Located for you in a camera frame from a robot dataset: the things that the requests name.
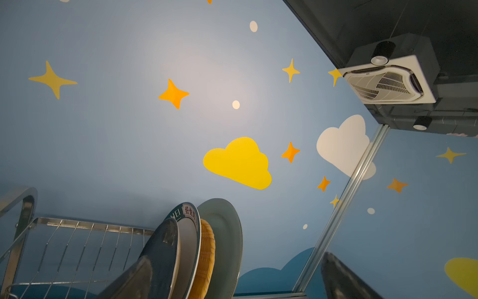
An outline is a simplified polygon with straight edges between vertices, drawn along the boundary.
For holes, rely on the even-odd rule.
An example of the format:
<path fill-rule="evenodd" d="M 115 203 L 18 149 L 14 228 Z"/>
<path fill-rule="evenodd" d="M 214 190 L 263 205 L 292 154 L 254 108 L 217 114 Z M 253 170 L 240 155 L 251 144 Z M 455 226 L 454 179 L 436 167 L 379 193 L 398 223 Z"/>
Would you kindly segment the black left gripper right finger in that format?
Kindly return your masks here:
<path fill-rule="evenodd" d="M 328 299 L 383 299 L 330 252 L 322 258 L 321 275 Z"/>

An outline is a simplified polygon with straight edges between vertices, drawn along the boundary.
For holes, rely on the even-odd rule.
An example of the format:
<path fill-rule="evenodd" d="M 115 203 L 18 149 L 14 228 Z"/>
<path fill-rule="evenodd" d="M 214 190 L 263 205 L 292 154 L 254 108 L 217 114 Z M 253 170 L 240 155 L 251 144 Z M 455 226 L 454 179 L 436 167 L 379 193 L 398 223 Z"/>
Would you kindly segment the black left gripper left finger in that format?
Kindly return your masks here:
<path fill-rule="evenodd" d="M 152 275 L 150 260 L 141 257 L 99 293 L 97 299 L 147 299 L 151 290 Z"/>

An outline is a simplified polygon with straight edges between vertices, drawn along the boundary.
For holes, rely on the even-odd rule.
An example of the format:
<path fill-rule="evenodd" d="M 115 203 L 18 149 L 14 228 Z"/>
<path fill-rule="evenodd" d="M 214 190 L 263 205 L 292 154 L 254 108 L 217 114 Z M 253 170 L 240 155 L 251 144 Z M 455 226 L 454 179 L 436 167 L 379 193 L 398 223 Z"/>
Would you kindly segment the dark blue speckled plate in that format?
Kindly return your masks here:
<path fill-rule="evenodd" d="M 174 218 L 164 220 L 141 252 L 151 264 L 150 299 L 170 299 L 179 271 L 179 228 Z"/>

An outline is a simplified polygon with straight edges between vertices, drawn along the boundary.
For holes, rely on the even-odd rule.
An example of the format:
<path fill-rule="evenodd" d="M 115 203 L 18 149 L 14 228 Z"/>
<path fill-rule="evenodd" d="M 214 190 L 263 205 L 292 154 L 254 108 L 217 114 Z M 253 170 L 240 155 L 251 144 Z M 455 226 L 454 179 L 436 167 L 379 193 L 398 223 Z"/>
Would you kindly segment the yellow woven plate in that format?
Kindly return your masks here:
<path fill-rule="evenodd" d="M 215 236 L 210 224 L 204 220 L 201 223 L 201 244 L 199 260 L 194 281 L 188 299 L 204 299 L 208 293 L 215 265 Z"/>

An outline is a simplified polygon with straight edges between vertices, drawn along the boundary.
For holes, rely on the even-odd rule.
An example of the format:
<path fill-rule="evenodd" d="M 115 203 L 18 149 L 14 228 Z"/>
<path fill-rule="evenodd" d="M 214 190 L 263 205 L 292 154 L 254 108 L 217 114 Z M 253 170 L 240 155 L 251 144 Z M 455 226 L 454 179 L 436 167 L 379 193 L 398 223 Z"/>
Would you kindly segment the green rim Hao Wei plate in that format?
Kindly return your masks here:
<path fill-rule="evenodd" d="M 181 203 L 166 217 L 174 218 L 179 230 L 179 270 L 175 282 L 172 299 L 187 299 L 194 283 L 197 271 L 200 245 L 200 215 L 192 203 Z"/>

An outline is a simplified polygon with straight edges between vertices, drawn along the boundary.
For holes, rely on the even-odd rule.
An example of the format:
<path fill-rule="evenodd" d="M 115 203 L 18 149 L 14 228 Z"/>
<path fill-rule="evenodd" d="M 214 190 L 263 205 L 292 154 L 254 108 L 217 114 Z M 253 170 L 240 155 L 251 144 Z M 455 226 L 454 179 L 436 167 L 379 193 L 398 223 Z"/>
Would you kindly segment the steel two-tier dish rack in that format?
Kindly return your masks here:
<path fill-rule="evenodd" d="M 93 299 L 134 264 L 153 233 L 38 216 L 37 190 L 1 184 L 1 298 Z"/>

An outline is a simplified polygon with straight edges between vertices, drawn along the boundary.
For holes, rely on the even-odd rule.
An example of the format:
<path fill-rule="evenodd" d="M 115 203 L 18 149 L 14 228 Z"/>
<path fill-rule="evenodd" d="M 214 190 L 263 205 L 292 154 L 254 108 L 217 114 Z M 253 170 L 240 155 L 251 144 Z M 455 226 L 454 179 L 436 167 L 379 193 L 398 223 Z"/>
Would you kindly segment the large pale green plate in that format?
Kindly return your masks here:
<path fill-rule="evenodd" d="M 200 217 L 211 226 L 215 237 L 215 265 L 207 299 L 234 296 L 243 255 L 243 232 L 234 206 L 222 198 L 205 201 L 198 207 Z"/>

